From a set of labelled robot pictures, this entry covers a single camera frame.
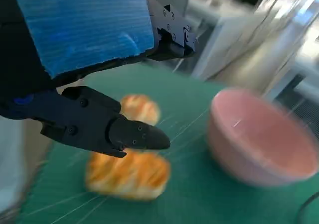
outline cutting mat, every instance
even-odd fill
[[[223,86],[164,68],[127,65],[92,74],[85,83],[113,98],[144,93],[158,102],[158,124],[171,138],[161,152],[172,165],[166,192],[145,203],[100,197],[83,185],[86,151],[54,144],[36,178],[18,224],[291,224],[299,206],[319,189],[319,177],[289,187],[257,189],[226,175],[207,150],[211,99]],[[307,224],[319,223],[319,201]]]

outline cable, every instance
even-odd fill
[[[311,204],[317,198],[319,198],[319,192],[316,192],[315,194],[313,194],[301,205],[301,207],[299,208],[299,211],[297,212],[295,224],[304,224],[303,219],[305,216],[305,210],[309,206],[309,204]]]

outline bolt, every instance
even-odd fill
[[[86,107],[86,106],[88,106],[88,104],[89,104],[89,101],[87,100],[87,99],[85,99],[85,98],[82,98],[81,100],[80,100],[80,106],[81,107]]]
[[[74,125],[72,125],[68,128],[68,134],[71,136],[76,135],[77,132],[78,132],[78,128]]]
[[[188,33],[185,32],[185,40],[188,41]]]

